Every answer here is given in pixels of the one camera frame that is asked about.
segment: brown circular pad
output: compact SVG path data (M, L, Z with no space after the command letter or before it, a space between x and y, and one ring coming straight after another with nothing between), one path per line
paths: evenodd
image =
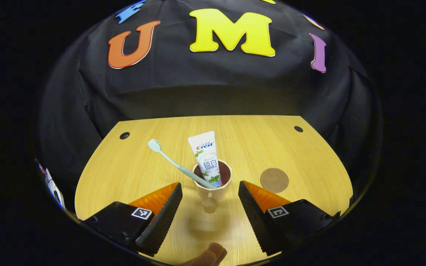
M271 192L279 193L289 186L289 177L280 169L269 168L262 172L261 185Z

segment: letter m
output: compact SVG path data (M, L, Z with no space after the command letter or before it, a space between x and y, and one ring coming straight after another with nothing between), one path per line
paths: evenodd
M196 41L190 45L192 52L218 50L218 43L213 41L215 32L229 51L234 50L241 37L246 34L246 42L241 45L241 50L248 54L269 57L275 55L269 36L269 23L272 22L269 17L247 12L233 23L220 10L213 8L194 10L190 15L196 17Z

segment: beige cup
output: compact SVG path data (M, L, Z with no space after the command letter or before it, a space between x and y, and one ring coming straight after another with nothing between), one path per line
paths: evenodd
M198 184L195 180L196 188L200 197L202 199L202 204L204 207L209 208L209 210L214 210L218 205L218 201L226 194L226 191L232 180L232 170L229 165L227 165L222 160L218 160L218 164L220 166L220 176L221 182L223 185L218 188L206 188L202 185ZM192 170L198 177L203 178L202 173L200 171L200 167L198 165L194 165Z

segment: toothbrush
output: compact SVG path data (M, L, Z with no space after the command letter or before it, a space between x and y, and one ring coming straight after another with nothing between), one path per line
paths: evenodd
M169 162L172 163L172 165L175 165L175 167L177 167L182 173L186 174L188 177L191 177L191 179L195 180L196 182L202 184L204 187L206 188L216 188L214 187L212 184L206 182L206 180L204 180L203 178L198 177L196 174L194 174L193 172L191 172L190 170L188 170L187 168L183 167L182 165L178 165L176 164L174 161L172 161L171 158L169 158L160 148L160 143L157 140L150 140L147 145L149 146L149 148L153 151L155 151L156 153L160 153L162 154L162 156L164 156L164 158L166 158Z

